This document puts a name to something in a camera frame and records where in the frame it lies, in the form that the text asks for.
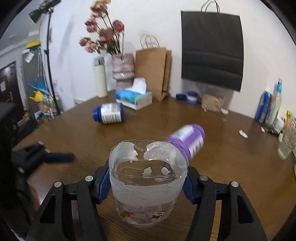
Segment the clear plastic cup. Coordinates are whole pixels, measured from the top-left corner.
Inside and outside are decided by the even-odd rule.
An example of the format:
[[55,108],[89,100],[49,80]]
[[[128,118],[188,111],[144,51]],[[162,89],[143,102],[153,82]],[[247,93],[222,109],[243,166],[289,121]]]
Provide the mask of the clear plastic cup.
[[181,152],[164,141],[122,141],[110,152],[116,210],[129,225],[151,227],[172,212],[187,176]]

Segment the purple supplement bottle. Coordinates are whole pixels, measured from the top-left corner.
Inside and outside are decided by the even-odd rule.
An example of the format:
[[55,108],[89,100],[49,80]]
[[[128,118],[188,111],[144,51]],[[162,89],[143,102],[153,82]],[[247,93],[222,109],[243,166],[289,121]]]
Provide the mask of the purple supplement bottle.
[[166,142],[173,144],[184,156],[187,164],[203,147],[205,132],[198,124],[184,125],[172,133]]

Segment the blue-capped supplement bottle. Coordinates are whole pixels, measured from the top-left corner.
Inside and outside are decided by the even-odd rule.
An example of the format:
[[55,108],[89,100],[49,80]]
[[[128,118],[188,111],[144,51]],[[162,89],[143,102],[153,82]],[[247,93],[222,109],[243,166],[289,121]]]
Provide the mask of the blue-capped supplement bottle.
[[121,103],[105,103],[92,111],[93,120],[104,125],[124,123],[125,114]]

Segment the white paper scrap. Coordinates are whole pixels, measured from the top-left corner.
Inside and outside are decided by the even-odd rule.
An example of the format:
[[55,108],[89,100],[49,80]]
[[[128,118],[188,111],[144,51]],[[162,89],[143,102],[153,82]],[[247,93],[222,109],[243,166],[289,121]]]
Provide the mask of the white paper scrap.
[[243,130],[239,130],[239,134],[244,138],[248,138],[248,135],[245,132],[243,132]]

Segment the small purple jar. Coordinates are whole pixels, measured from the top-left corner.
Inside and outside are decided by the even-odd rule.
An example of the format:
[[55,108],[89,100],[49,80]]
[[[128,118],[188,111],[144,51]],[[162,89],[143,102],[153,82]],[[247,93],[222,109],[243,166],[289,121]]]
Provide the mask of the small purple jar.
[[198,93],[194,91],[187,92],[187,102],[190,104],[197,104],[198,103]]

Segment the blue jar lid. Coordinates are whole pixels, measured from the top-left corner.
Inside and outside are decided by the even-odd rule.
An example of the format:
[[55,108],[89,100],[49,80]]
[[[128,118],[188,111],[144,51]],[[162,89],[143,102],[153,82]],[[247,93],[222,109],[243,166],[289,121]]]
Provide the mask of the blue jar lid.
[[187,100],[187,96],[185,94],[178,93],[178,94],[176,94],[176,99],[177,100]]

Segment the grey refrigerator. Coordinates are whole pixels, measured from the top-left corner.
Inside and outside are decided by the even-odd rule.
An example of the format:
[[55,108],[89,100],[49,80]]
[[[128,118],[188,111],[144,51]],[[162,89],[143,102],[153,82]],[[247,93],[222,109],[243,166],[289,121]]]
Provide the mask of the grey refrigerator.
[[40,54],[40,45],[25,49],[21,56],[21,67],[23,76],[23,85],[27,97],[27,104],[32,113],[39,111],[38,104],[30,99],[35,96],[36,87],[44,82],[42,70],[42,56]]

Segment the blue soda can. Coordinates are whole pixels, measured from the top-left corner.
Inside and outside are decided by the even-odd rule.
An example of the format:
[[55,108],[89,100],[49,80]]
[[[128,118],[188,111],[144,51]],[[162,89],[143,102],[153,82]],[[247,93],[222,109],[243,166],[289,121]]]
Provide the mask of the blue soda can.
[[265,123],[272,97],[273,95],[267,91],[265,91],[260,97],[259,105],[255,114],[255,120],[259,123]]

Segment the drinking glass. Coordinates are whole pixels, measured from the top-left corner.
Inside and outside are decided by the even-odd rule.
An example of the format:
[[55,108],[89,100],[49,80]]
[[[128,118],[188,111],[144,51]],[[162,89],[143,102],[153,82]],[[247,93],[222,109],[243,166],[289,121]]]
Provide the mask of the drinking glass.
[[278,146],[277,153],[282,160],[285,160],[295,148],[296,136],[295,127],[288,126],[283,134],[282,141]]

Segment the snack packets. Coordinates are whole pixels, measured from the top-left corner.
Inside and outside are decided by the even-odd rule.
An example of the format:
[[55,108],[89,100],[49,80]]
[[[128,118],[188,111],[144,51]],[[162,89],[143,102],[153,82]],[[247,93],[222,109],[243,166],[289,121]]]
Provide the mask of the snack packets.
[[276,118],[273,124],[273,130],[278,135],[279,142],[282,141],[285,131],[288,127],[295,125],[295,115],[287,111],[284,118]]

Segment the pink ceramic vase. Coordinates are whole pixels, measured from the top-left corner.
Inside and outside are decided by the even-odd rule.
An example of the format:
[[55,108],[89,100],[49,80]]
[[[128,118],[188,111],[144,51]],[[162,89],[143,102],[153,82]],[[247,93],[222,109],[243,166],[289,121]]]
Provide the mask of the pink ceramic vase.
[[134,79],[133,54],[112,55],[112,78],[116,80],[116,90],[132,87]]

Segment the clear glass bottle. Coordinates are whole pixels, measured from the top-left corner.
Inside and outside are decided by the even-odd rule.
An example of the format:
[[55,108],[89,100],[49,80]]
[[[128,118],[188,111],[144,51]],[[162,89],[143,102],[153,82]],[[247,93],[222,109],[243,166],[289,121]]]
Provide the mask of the clear glass bottle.
[[278,116],[278,112],[280,110],[280,106],[282,103],[281,92],[282,92],[282,79],[279,78],[277,81],[277,86],[271,102],[270,112],[265,122],[268,128],[273,127],[273,124]]

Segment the brown paper bag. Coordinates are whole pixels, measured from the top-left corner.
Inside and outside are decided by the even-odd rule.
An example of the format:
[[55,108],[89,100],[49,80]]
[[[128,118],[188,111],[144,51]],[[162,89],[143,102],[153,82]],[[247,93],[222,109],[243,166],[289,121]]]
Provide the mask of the brown paper bag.
[[161,102],[169,93],[172,52],[153,35],[141,35],[140,45],[135,53],[135,77],[144,78],[147,90]]

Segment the dried pink roses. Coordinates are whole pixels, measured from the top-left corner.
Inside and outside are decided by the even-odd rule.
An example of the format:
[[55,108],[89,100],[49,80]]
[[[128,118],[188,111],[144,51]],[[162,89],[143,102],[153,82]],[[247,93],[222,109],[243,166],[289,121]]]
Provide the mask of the dried pink roses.
[[91,15],[84,22],[86,31],[96,34],[96,39],[82,37],[79,45],[88,53],[102,51],[110,55],[122,55],[124,49],[125,26],[122,21],[112,21],[108,12],[111,1],[94,1],[90,6]]

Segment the black paper bag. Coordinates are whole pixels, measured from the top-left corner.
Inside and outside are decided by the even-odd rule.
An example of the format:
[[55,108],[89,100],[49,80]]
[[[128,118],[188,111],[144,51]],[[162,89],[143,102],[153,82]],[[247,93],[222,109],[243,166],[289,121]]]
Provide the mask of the black paper bag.
[[[214,3],[215,12],[208,12]],[[240,91],[244,43],[240,16],[223,14],[217,1],[200,11],[182,11],[183,79]]]

